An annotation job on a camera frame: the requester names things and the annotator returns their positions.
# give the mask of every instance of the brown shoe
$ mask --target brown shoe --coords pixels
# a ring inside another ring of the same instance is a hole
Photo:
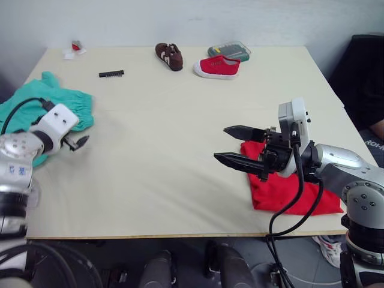
[[[182,56],[176,44],[159,43],[156,45],[156,55],[173,71],[182,69]]]

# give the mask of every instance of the black cable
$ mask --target black cable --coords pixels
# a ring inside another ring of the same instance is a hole
[[[321,198],[322,198],[322,195],[323,195],[323,191],[324,191],[324,183],[321,179],[319,179],[319,192],[311,206],[311,208],[308,210],[308,212],[300,219],[300,221],[298,221],[294,226],[292,226],[291,228],[289,229],[286,229],[282,232],[278,232],[278,233],[271,233],[272,232],[272,227],[273,227],[273,221],[279,216],[282,214],[282,211],[285,212],[288,208],[288,206],[293,206],[293,205],[290,205],[295,199],[298,199],[298,195],[300,194],[300,189],[301,189],[301,185],[300,183],[302,183],[303,187],[304,187],[304,176],[302,176],[302,166],[301,166],[301,161],[297,161],[298,160],[298,156],[299,156],[299,153],[298,153],[298,146],[297,147],[293,147],[293,153],[294,153],[294,156],[295,156],[295,163],[296,163],[296,169],[297,169],[297,172],[298,172],[298,178],[299,178],[299,190],[298,190],[298,193],[296,194],[295,198],[287,205],[285,206],[282,210],[278,211],[276,214],[274,214],[271,221],[270,221],[270,225],[269,225],[269,234],[266,236],[266,243],[267,243],[267,246],[268,246],[268,249],[270,250],[274,260],[275,260],[275,263],[277,264],[277,268],[281,274],[281,279],[284,283],[284,285],[286,287],[287,286],[287,283],[289,284],[290,287],[294,288],[294,285],[292,284],[290,278],[288,277],[283,265],[281,264],[281,261],[278,257],[278,254],[277,254],[277,249],[276,249],[276,246],[275,246],[275,242],[274,242],[274,236],[283,236],[285,234],[288,234],[292,231],[294,231],[295,229],[297,229],[299,226],[301,226],[307,219],[308,217],[313,213],[313,211],[316,209],[316,207],[318,206]]]
[[[28,276],[21,269],[17,268],[8,268],[0,270],[0,279],[4,278],[21,278],[24,280],[28,279]]]
[[[295,225],[293,225],[291,228],[287,229],[287,230],[284,230],[282,232],[278,232],[278,233],[273,233],[273,236],[283,236],[285,234],[288,234],[294,230],[296,230],[298,227],[300,227],[308,218],[309,216],[313,213],[313,211],[316,209],[316,207],[318,206],[322,196],[323,196],[323,192],[324,192],[324,183],[323,181],[320,179],[319,180],[319,192],[317,193],[317,196],[311,206],[311,208],[308,210],[308,212],[300,219],[299,222],[297,222]]]
[[[296,164],[296,170],[298,174],[298,182],[299,182],[299,188],[296,196],[285,206],[283,207],[280,211],[276,212],[271,220],[269,221],[269,234],[266,236],[266,243],[268,245],[268,248],[277,264],[278,270],[280,271],[281,278],[284,282],[284,285],[288,287],[288,284],[290,287],[294,288],[294,285],[292,284],[291,280],[289,279],[288,275],[286,274],[286,271],[283,268],[283,265],[281,264],[280,258],[277,253],[277,249],[275,246],[275,239],[274,239],[274,234],[273,234],[273,224],[275,219],[281,215],[282,213],[286,212],[289,208],[291,208],[302,196],[304,192],[304,172],[302,169],[302,161],[300,157],[300,151],[299,151],[299,145],[294,144],[293,147],[293,156],[295,158],[295,164]]]
[[[91,278],[94,284],[94,287],[103,288],[103,281],[101,280],[100,274],[98,273],[93,263],[87,257],[85,257],[83,254],[81,254],[77,250],[69,246],[66,246],[64,244],[49,243],[48,245],[53,246],[55,249],[59,250],[59,252],[62,255],[65,253],[65,255],[67,255],[68,257],[71,257],[72,260],[80,264],[88,272],[89,277]]]
[[[269,221],[269,234],[273,234],[272,231],[272,226],[274,224],[275,219],[281,215],[282,213],[286,212],[289,208],[291,208],[296,202],[300,199],[300,197],[303,194],[304,191],[304,173],[302,170],[302,162],[301,162],[301,157],[300,157],[300,151],[299,151],[299,145],[295,144],[293,146],[293,156],[295,158],[295,163],[296,163],[296,170],[299,178],[299,188],[296,196],[286,205],[284,206],[280,211],[276,212],[271,220]]]
[[[7,127],[8,127],[8,124],[11,121],[11,118],[13,117],[13,115],[17,112],[17,110],[19,110],[20,107],[22,107],[25,103],[28,103],[28,102],[34,101],[34,100],[37,100],[37,101],[40,101],[40,102],[45,101],[43,98],[36,98],[36,97],[34,97],[34,98],[28,98],[28,99],[20,102],[18,105],[16,105],[15,108],[12,109],[11,113],[8,114],[6,120],[4,121],[4,124],[3,124],[2,128],[1,128],[0,135],[5,134],[5,131],[6,131]]]
[[[4,263],[5,261],[9,260],[10,258],[13,258],[16,255],[19,255],[21,253],[27,252],[27,251],[39,251],[45,255],[51,256],[52,259],[58,264],[60,273],[63,274],[64,279],[66,280],[69,288],[77,288],[75,277],[72,273],[71,268],[68,266],[68,263],[65,261],[65,259],[52,247],[49,247],[48,245],[41,244],[41,243],[28,243],[19,245],[16,247],[12,247],[10,249],[4,250],[0,252],[0,257],[6,256],[4,259],[0,260],[0,264]]]

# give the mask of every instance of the red shoe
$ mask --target red shoe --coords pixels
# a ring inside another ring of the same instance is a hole
[[[240,60],[223,55],[197,61],[194,71],[205,78],[234,79],[238,75]]]

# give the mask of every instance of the wooden table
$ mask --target wooden table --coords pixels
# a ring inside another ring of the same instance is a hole
[[[205,47],[182,47],[169,70],[153,47],[89,49],[72,61],[49,49],[28,80],[51,71],[64,88],[94,96],[93,127],[35,170],[42,193],[28,212],[29,238],[262,236],[271,213],[255,211],[247,176],[214,152],[239,151],[223,128],[278,127],[278,105],[303,97],[310,135],[374,160],[304,47],[253,47],[235,80],[204,79],[193,64]],[[98,73],[124,69],[122,77]],[[342,214],[310,217],[291,235],[338,234]],[[283,215],[275,229],[298,221]]]

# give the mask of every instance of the small red object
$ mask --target small red object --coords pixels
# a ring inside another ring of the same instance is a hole
[[[252,159],[257,159],[265,143],[246,141],[241,144],[241,152]],[[254,174],[248,174],[252,192],[253,207],[258,210],[277,212],[286,206],[298,191],[298,177],[292,174],[288,178],[280,177],[277,173],[269,174],[267,182],[261,182]],[[299,201],[287,210],[287,214],[304,215],[312,206],[319,186],[304,183],[304,192]],[[340,198],[329,190],[324,189],[319,205],[312,215],[342,213]]]
[[[223,55],[197,61],[195,72],[205,78],[233,79],[238,75],[241,61]]]
[[[72,49],[74,51],[79,51],[81,48],[78,45],[72,43]]]

